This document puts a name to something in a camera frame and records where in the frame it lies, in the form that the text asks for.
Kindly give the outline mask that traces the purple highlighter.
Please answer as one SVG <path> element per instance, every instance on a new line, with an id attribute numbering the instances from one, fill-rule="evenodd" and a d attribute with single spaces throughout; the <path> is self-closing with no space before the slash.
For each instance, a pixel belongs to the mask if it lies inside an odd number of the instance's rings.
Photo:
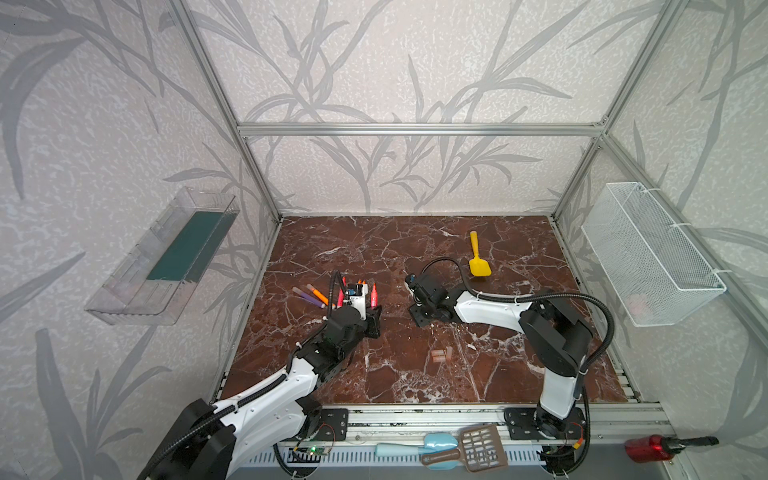
<path id="1" fill-rule="evenodd" d="M 309 293 L 301 290 L 298 287 L 293 287 L 292 291 L 296 295 L 298 295 L 300 298 L 302 298 L 303 300 L 309 302 L 310 304 L 315 305 L 318 308 L 324 308 L 325 307 L 325 304 L 320 299 L 318 299 L 316 296 L 314 296 L 313 294 L 309 294 Z"/>

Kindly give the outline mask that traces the orange highlighter lone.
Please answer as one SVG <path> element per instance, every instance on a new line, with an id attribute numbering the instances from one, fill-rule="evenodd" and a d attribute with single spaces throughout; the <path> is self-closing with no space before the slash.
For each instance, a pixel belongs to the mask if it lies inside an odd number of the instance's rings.
<path id="1" fill-rule="evenodd" d="M 310 291 L 310 292 L 311 292 L 311 293 L 312 293 L 312 294 L 313 294 L 313 295 L 314 295 L 314 296 L 315 296 L 317 299 L 319 299 L 319 300 L 320 300 L 320 301 L 321 301 L 321 302 L 322 302 L 324 305 L 328 305 L 328 304 L 329 304 L 329 299 L 328 299 L 328 297 L 327 297 L 325 294 L 323 294 L 323 293 L 322 293 L 322 292 L 321 292 L 319 289 L 315 288 L 315 287 L 314 287 L 313 285 L 311 285 L 311 284 L 307 284 L 307 285 L 306 285 L 306 287 L 307 287 L 307 289 L 308 289 L 308 290 L 309 290 L 309 291 Z"/>

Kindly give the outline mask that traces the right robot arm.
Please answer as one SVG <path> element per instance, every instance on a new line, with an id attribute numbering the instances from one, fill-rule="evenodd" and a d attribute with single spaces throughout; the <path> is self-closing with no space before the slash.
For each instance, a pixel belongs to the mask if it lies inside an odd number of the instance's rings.
<path id="1" fill-rule="evenodd" d="M 458 264 L 452 258 L 440 257 L 427 263 L 419 274 L 405 278 L 413 298 L 409 307 L 412 319 L 420 327 L 438 321 L 489 325 L 523 334 L 545 368 L 535 413 L 537 429 L 552 437 L 564 428 L 577 402 L 587 398 L 584 378 L 614 339 L 616 321 L 609 307 L 579 292 L 542 290 L 528 296 L 483 293 L 470 286 L 464 271 L 460 273 L 461 284 L 449 289 L 428 272 L 440 262 Z M 573 299 L 592 304 L 605 319 L 606 332 L 596 348 L 591 347 L 593 331 L 571 305 Z"/>

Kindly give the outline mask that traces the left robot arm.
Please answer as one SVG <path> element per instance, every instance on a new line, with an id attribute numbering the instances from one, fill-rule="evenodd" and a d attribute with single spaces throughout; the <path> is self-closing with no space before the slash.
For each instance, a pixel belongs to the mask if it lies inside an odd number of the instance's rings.
<path id="1" fill-rule="evenodd" d="M 346 305 L 267 379 L 230 398 L 184 408 L 139 474 L 141 479 L 226 479 L 265 449 L 319 428 L 313 392 L 337 375 L 365 338 L 380 336 L 382 308 Z"/>

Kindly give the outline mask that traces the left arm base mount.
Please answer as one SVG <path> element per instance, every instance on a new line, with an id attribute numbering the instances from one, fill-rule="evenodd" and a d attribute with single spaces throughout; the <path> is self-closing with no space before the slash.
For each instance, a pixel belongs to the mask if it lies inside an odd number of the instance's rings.
<path id="1" fill-rule="evenodd" d="M 293 440 L 338 442 L 347 437 L 350 411 L 346 408 L 322 408 L 311 412 Z"/>

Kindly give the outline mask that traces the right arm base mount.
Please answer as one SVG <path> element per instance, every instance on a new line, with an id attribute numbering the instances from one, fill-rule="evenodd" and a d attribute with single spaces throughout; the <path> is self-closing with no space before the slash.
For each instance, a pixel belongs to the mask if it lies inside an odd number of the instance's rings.
<path id="1" fill-rule="evenodd" d="M 540 407 L 508 407 L 503 417 L 512 440 L 575 441 L 583 437 L 586 425 L 585 415 L 578 407 L 565 419 Z"/>

